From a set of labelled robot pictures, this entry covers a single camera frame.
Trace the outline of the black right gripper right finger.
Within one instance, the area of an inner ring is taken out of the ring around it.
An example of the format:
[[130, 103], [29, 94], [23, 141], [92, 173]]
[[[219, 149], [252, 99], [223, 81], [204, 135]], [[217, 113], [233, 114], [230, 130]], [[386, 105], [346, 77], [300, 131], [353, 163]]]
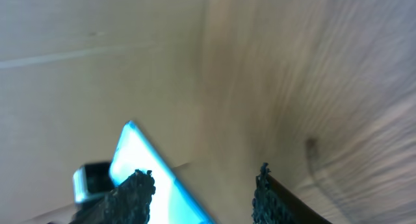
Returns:
[[255, 224], [331, 224], [270, 175], [263, 163], [255, 178], [253, 206]]

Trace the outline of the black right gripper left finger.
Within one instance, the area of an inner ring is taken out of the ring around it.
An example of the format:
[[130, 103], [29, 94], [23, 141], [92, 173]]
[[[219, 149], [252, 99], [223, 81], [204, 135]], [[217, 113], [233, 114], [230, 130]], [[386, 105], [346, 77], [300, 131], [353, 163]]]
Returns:
[[151, 170], [135, 170], [93, 207], [76, 213], [70, 224], [149, 223], [150, 204], [155, 194], [155, 179], [151, 173]]

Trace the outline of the blue Galaxy S24+ smartphone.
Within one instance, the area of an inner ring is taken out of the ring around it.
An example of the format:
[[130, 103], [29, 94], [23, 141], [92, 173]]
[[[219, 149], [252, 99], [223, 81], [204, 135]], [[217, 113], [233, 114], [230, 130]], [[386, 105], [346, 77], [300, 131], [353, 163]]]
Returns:
[[109, 175], [114, 185], [119, 186], [137, 169], [144, 173], [150, 170], [155, 180], [149, 224], [214, 222], [183, 186], [146, 134], [134, 121], [129, 121], [122, 129]]

